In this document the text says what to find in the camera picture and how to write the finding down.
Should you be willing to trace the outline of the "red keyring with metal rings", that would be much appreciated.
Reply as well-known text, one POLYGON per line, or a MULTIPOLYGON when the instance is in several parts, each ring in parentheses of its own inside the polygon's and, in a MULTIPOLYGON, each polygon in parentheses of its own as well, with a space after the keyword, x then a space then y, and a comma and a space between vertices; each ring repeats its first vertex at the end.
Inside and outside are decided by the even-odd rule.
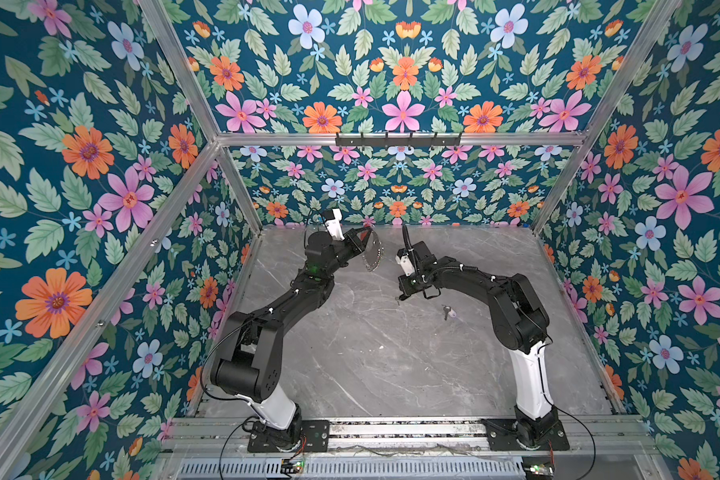
POLYGON ((378 233, 370 230, 367 236, 367 243, 363 252, 363 260, 369 272, 376 270, 381 263, 384 247, 378 233))

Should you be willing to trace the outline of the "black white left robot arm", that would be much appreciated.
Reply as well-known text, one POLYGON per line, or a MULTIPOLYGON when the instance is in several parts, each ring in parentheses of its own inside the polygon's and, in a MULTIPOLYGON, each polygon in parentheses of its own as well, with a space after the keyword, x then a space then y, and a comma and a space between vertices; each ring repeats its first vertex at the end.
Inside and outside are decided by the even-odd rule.
POLYGON ((307 238, 305 263, 288 291, 251 312, 234 312, 211 355, 210 384, 246 402, 258 417, 255 433, 281 451, 302 441, 302 414, 280 386, 286 334, 305 316, 322 307, 335 286, 335 274, 366 252, 371 227, 340 237, 317 231, 307 238))

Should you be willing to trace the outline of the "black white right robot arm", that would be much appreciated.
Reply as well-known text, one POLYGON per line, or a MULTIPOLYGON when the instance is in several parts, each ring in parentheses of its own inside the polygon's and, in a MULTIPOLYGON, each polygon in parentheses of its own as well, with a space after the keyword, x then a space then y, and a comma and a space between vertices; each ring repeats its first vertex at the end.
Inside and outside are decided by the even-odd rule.
POLYGON ((487 305, 493 332, 510 352, 516 384, 515 432, 518 443, 536 449, 559 423, 557 407, 548 393, 545 348, 549 315, 530 280, 522 275, 494 275, 455 258, 436 257, 425 242, 412 243, 403 233, 404 247, 396 262, 403 274, 398 277, 405 300, 434 288, 454 290, 487 305))

